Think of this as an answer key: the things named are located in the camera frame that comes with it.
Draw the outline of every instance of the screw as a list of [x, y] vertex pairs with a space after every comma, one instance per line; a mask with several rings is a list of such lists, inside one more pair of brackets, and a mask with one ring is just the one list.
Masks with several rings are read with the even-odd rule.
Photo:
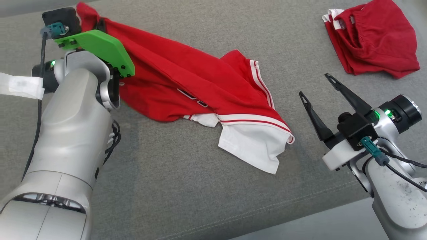
[[64, 26], [64, 33], [59, 34], [60, 36], [64, 36], [70, 30], [68, 26]]

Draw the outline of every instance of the teal connector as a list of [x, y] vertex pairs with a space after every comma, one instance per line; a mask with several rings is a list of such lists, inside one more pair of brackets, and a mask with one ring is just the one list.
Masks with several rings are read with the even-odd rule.
[[389, 157], [382, 153], [369, 137], [362, 138], [360, 143], [375, 158], [380, 166], [384, 166], [384, 162], [388, 163], [390, 161]]
[[61, 34], [67, 33], [64, 25], [62, 23], [53, 23], [51, 25], [46, 26], [52, 32], [53, 37], [59, 37]]

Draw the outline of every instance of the green led light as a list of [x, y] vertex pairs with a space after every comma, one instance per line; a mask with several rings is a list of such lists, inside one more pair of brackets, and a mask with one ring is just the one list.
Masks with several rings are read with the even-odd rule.
[[390, 111], [390, 110], [385, 110], [384, 111], [384, 113], [389, 117], [389, 118], [393, 118], [394, 117], [394, 115], [393, 115], [393, 112], [392, 111]]
[[375, 111], [375, 110], [374, 110], [374, 113], [377, 116], [377, 119], [379, 120], [381, 118], [381, 115], [377, 111]]

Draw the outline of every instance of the connector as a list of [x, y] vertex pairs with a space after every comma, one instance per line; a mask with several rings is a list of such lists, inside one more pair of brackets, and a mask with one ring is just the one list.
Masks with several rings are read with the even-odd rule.
[[385, 166], [384, 162], [390, 162], [389, 157], [378, 149], [370, 137], [363, 137], [362, 140], [360, 140], [360, 143], [374, 157], [380, 166]]

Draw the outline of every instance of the red stripe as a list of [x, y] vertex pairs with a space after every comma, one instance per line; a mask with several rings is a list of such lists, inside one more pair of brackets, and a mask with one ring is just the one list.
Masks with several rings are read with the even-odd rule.
[[270, 95], [270, 93], [269, 93], [269, 91], [267, 90], [267, 87], [264, 85], [264, 83], [263, 83], [263, 81], [261, 81], [261, 79], [260, 79], [260, 73], [258, 72], [258, 69], [257, 69], [257, 65], [256, 65], [256, 62], [254, 61], [254, 67], [255, 67], [255, 71], [256, 71], [256, 73], [257, 73], [257, 78], [258, 78], [258, 81], [261, 83], [261, 85], [264, 87], [264, 91], [266, 91], [266, 94], [268, 95], [267, 97], [270, 99], [270, 107], [271, 106], [273, 106], [273, 99], [272, 99], [272, 97], [271, 97], [271, 95]]
[[276, 123], [271, 123], [271, 122], [267, 122], [267, 121], [261, 121], [261, 120], [249, 120], [249, 119], [237, 119], [237, 120], [221, 120], [222, 123], [232, 123], [232, 122], [256, 122], [256, 123], [268, 123], [271, 125], [275, 125], [276, 127], [279, 127], [287, 132], [289, 132], [290, 134], [292, 134], [292, 132]]

